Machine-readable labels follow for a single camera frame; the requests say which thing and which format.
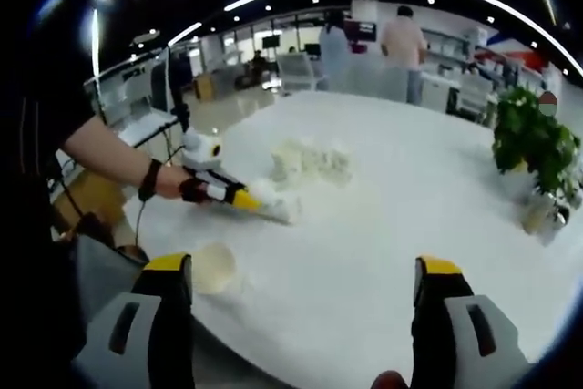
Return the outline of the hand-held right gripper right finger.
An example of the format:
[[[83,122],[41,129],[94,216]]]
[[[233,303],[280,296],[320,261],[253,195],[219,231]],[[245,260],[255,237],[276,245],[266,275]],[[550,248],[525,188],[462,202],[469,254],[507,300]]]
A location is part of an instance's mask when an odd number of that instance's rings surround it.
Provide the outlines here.
[[[529,370],[518,330],[453,262],[415,260],[413,388],[511,388]]]

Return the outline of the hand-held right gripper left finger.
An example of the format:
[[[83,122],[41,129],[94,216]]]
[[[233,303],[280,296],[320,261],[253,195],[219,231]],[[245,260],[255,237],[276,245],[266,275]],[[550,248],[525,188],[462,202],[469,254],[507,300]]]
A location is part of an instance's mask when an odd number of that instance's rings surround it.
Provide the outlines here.
[[[191,256],[152,259],[87,322],[86,388],[194,388]]]

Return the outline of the person's left hand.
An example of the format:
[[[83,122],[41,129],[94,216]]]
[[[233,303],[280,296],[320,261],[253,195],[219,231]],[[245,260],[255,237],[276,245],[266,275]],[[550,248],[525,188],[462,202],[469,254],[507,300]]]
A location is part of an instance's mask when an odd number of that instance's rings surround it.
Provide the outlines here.
[[[201,204],[210,201],[207,187],[206,182],[195,179],[181,166],[162,166],[157,175],[155,192],[166,199]]]

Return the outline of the person's right hand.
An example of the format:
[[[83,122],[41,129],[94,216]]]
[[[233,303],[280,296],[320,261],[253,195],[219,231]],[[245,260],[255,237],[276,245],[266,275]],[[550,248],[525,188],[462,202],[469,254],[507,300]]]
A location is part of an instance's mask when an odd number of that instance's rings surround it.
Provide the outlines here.
[[[384,371],[373,381],[371,389],[408,389],[409,386],[400,373]]]

